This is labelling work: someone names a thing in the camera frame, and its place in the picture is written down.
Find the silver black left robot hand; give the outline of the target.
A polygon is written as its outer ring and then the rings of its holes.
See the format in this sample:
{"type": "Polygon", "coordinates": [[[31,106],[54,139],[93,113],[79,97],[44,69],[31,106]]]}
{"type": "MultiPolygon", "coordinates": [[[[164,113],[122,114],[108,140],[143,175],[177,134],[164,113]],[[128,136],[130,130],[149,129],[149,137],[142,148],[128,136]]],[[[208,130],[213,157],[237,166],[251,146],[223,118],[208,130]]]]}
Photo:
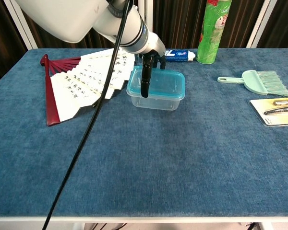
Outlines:
{"type": "Polygon", "coordinates": [[[165,45],[159,36],[153,32],[148,33],[147,46],[144,51],[139,54],[142,59],[142,76],[141,76],[141,96],[147,98],[149,95],[149,86],[153,68],[157,67],[158,62],[160,68],[165,69],[165,45]]]}

